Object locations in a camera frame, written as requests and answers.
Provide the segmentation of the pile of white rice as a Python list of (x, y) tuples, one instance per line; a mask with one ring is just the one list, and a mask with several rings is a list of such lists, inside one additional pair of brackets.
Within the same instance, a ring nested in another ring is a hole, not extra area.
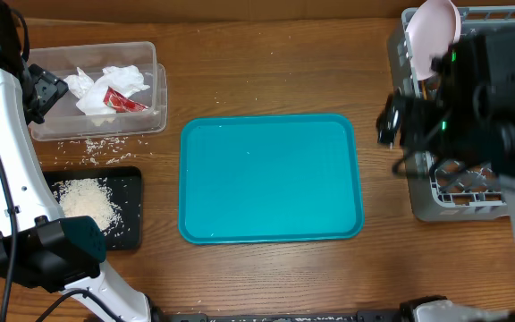
[(104, 236), (122, 224), (122, 208), (111, 201), (113, 190), (103, 178), (63, 180), (51, 190), (66, 217), (89, 216)]

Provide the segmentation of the red sauce packet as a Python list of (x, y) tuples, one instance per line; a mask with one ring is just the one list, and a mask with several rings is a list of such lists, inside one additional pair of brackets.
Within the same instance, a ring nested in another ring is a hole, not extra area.
[(126, 98), (111, 87), (107, 88), (103, 102), (107, 107), (113, 108), (116, 113), (134, 113), (148, 109), (147, 106)]

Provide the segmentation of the large white plate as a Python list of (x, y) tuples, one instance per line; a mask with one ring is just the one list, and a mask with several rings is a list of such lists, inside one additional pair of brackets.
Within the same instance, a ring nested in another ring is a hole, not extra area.
[(461, 19), (451, 0), (426, 0), (409, 21), (406, 32), (412, 51), (411, 66), (418, 81), (433, 77), (432, 59), (444, 55), (460, 38)]

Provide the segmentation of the white napkin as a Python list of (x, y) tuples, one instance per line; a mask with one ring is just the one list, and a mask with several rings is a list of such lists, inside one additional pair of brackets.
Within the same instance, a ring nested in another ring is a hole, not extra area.
[(64, 81), (79, 100), (76, 107), (85, 115), (117, 114), (103, 102), (108, 87), (130, 100), (134, 94), (150, 89), (135, 65), (107, 66), (102, 70), (103, 76), (97, 80), (92, 80), (81, 68), (77, 68), (77, 72), (76, 75), (67, 76)]

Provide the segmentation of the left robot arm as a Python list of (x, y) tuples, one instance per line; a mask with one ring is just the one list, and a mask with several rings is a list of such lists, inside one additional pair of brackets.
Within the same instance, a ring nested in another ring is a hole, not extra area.
[(104, 321), (159, 321), (160, 308), (108, 263), (97, 224), (67, 217), (46, 183), (28, 127), (68, 88), (29, 55), (25, 20), (0, 1), (0, 277), (73, 298)]

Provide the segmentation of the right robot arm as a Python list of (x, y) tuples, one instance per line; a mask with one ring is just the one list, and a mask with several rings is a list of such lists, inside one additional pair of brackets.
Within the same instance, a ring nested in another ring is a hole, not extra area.
[[(515, 30), (461, 38), (433, 58), (435, 98), (395, 92), (376, 119), (377, 141), (440, 163), (489, 164), (497, 175), (515, 241)], [(487, 311), (433, 296), (401, 305), (408, 321), (515, 321), (514, 311)]]

